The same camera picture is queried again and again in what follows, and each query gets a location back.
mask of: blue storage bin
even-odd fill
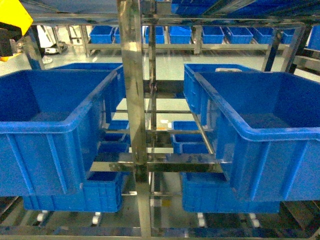
[[[194,121],[173,121],[172,129],[197,130]],[[200,134],[171,135],[175,154],[207,154]],[[182,173],[182,206],[196,213],[277,213],[280,202],[241,202],[223,173]]]
[[[320,51],[320,26],[314,26],[312,28],[308,49]]]
[[[101,144],[100,153],[127,153],[126,143]],[[26,210],[115,213],[122,206],[122,189],[126,183],[125,172],[90,172],[82,190],[72,195],[24,196]]]
[[[114,113],[117,110],[117,106],[126,97],[126,86],[124,69],[122,63],[71,63],[63,66],[59,66],[53,69],[59,70],[105,70],[105,71],[117,71],[117,80],[112,81],[107,90],[108,100],[105,101],[105,121],[110,123]]]
[[[272,43],[273,29],[269,27],[250,27],[250,32],[253,34],[254,39],[258,44],[270,44]]]
[[[222,44],[225,34],[219,26],[204,26],[202,28],[202,42],[204,44]]]
[[[112,44],[115,29],[112,26],[95,26],[91,33],[92,44]]]
[[[115,38],[115,43],[116,44],[120,44],[121,43],[119,27],[117,27],[115,32],[114,32],[114,38]]]
[[[283,31],[281,43],[282,44],[290,44],[292,38],[294,37],[295,29],[286,29]]]
[[[191,28],[189,26],[170,26],[170,42],[172,44],[189,44],[191,40]]]
[[[223,30],[231,44],[250,44],[254,37],[246,27],[224,27]]]
[[[192,213],[277,213],[280,202],[241,202],[223,173],[183,172],[182,207]]]
[[[188,69],[193,70],[196,73],[214,73],[215,71],[223,71],[223,70],[233,70],[233,71],[243,71],[243,72],[258,72],[255,69],[239,65],[239,64],[185,64],[188,66]],[[200,114],[201,110],[201,101],[206,101],[205,98],[201,96],[201,88],[200,85],[197,84],[197,81],[192,76],[192,73],[185,70],[184,71],[184,96],[190,107],[190,110],[195,114]],[[206,118],[202,118],[202,123],[206,125]]]
[[[173,121],[173,130],[198,130],[194,121]],[[200,134],[172,134],[173,152],[176,154],[200,154],[207,150]]]
[[[128,120],[112,120],[108,129],[110,130],[129,129],[129,121]],[[106,133],[103,137],[103,140],[129,144],[130,134]]]
[[[207,94],[200,117],[216,158],[230,163],[222,166],[238,199],[320,199],[319,83],[282,72],[192,76]]]
[[[149,27],[145,29],[145,43],[149,43]],[[155,27],[155,43],[156,44],[164,44],[165,43],[165,32],[163,26]]]
[[[0,77],[0,196],[80,190],[98,154],[106,92],[118,76],[108,74],[23,70]]]

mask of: metal post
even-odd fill
[[[274,28],[272,35],[273,35],[272,43],[270,43],[268,46],[268,50],[266,51],[266,55],[265,55],[263,66],[262,66],[263,72],[270,72],[272,69],[272,66],[274,64],[274,61],[277,55],[279,44],[281,42],[282,31]]]
[[[72,35],[71,35],[71,31],[70,31],[70,25],[66,25],[65,28],[66,28],[66,31],[68,32],[70,43],[73,45],[74,42],[72,40]]]
[[[88,32],[87,32],[86,25],[80,26],[80,33],[81,33],[82,45],[84,48],[84,52],[85,52],[86,57],[88,58],[88,57],[90,57],[90,50],[88,49],[89,38],[88,38]]]
[[[151,129],[157,129],[156,27],[149,26],[149,79],[151,92]]]
[[[202,35],[202,26],[194,26],[195,27],[195,33],[194,33],[194,41],[195,41],[195,47],[194,47],[194,54],[200,54],[201,51],[201,35]]]
[[[292,42],[289,46],[289,50],[281,68],[281,72],[288,72],[291,74],[295,72],[297,65],[295,65],[293,62],[296,55],[301,55],[303,53],[311,30],[311,25],[298,27],[295,29]]]
[[[135,187],[141,236],[150,238],[151,220],[147,172],[140,1],[117,0],[117,9],[131,147],[137,164]]]
[[[132,152],[138,164],[147,162],[145,102],[138,0],[117,0]]]
[[[55,40],[55,43],[56,43],[56,47],[58,48],[59,54],[62,54],[62,49],[61,49],[61,47],[59,46],[59,38],[58,38],[57,30],[58,30],[58,29],[57,29],[57,26],[55,26],[55,27],[52,28],[54,40]]]
[[[31,69],[33,70],[44,70],[44,62],[42,61],[41,54],[39,51],[39,47],[37,45],[36,37],[34,35],[34,31],[30,27],[27,34],[24,37],[24,51],[26,53],[26,57],[30,63]]]

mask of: yellow object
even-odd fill
[[[33,19],[19,0],[0,0],[0,22],[21,28],[25,35]]]
[[[9,56],[2,56],[0,57],[1,62],[7,62],[9,60]]]

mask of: floor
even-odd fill
[[[65,28],[59,28],[59,35],[62,41],[70,44],[68,33]],[[46,65],[46,69],[66,65],[69,63],[120,63],[122,61],[120,50],[97,51],[91,57],[86,57],[82,43],[69,45],[67,52],[62,55],[51,55],[53,62]],[[264,62],[265,53],[262,51],[206,51],[199,55],[193,55],[191,51],[167,51],[160,50],[156,56],[156,78],[158,80],[183,80],[184,64],[241,64],[247,67],[260,70]],[[277,55],[274,61],[272,71],[280,71],[284,58],[281,53]],[[143,78],[149,78],[149,59],[148,53],[143,54]],[[17,55],[8,62],[0,62],[0,76],[19,70],[30,69],[29,62],[24,53]],[[320,76],[311,74],[299,69],[296,75],[320,82]],[[148,106],[148,99],[145,100],[145,106]],[[126,109],[126,100],[124,99],[118,107]],[[184,99],[158,99],[158,110],[189,110]],[[117,113],[115,119],[126,119],[126,113]],[[170,127],[172,121],[187,120],[192,121],[191,114],[158,114],[157,126],[159,128]]]

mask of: warehouse shelf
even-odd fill
[[[320,207],[317,201],[281,203],[279,214],[220,215],[183,211],[179,173],[223,173],[228,163],[213,157],[214,148],[195,114],[192,116],[198,126],[197,131],[157,130],[157,113],[161,112],[157,110],[157,98],[176,96],[183,92],[183,81],[157,79],[157,49],[191,50],[195,54],[222,49],[266,50],[262,71],[269,72],[277,51],[287,48],[281,71],[294,73],[299,67],[301,63],[297,61],[299,56],[303,56],[312,25],[320,23],[320,17],[316,15],[318,11],[308,7],[320,1],[298,1],[296,5],[278,9],[269,15],[232,15],[257,1],[217,0],[200,16],[172,14],[170,2],[155,3],[153,0],[141,2],[142,9],[138,0],[117,0],[117,12],[110,13],[65,13],[65,8],[59,10],[58,5],[57,9],[49,8],[50,12],[33,12],[31,15],[35,24],[81,25],[81,37],[87,56],[92,50],[121,50],[132,153],[113,156],[116,161],[110,161],[108,154],[100,154],[91,170],[130,171],[135,172],[135,176],[130,176],[128,183],[131,187],[122,193],[124,207],[118,213],[26,211],[20,198],[4,199],[4,204],[0,205],[0,239],[315,239],[320,232]],[[34,4],[36,1],[24,2]],[[75,1],[74,4],[80,6],[80,2]],[[37,7],[48,9],[44,3]],[[92,44],[86,25],[120,25],[122,44]],[[149,27],[149,44],[141,43],[142,25]],[[165,26],[165,44],[155,44],[155,26]],[[169,44],[169,26],[193,26],[192,43]],[[202,44],[202,26],[274,28],[274,40],[269,45],[257,44],[255,41],[251,44]],[[291,44],[280,44],[282,31],[292,28],[296,30]],[[33,40],[33,33],[29,31],[24,41],[31,68],[44,69],[40,53],[33,47]],[[143,80],[143,50],[149,52],[148,81]],[[150,97],[147,110],[144,96]],[[128,133],[126,129],[105,131]],[[173,133],[201,134],[209,154],[155,153],[157,147],[171,146],[170,134]],[[151,153],[148,153],[147,147],[152,148]],[[96,224],[93,222],[95,217],[99,220]]]
[[[198,43],[195,41],[195,33],[191,36],[190,44],[171,44],[170,36],[168,34],[168,27],[164,27],[164,36],[165,41],[164,44],[157,44],[157,50],[171,50],[171,51],[193,51],[194,54],[199,54],[201,51],[267,51],[268,44],[259,44],[255,39],[252,39],[250,44],[230,44],[229,41],[225,38],[222,44],[204,44],[201,41]],[[113,39],[112,43],[108,44],[95,44],[92,43],[91,40],[86,37],[88,36],[87,28],[82,27],[82,35],[84,36],[84,49],[87,57],[92,54],[94,50],[121,50],[121,44],[116,43],[115,39]],[[143,38],[143,50],[147,51],[149,49],[149,45],[145,44],[145,37]],[[280,44],[278,50],[283,51],[288,45]]]

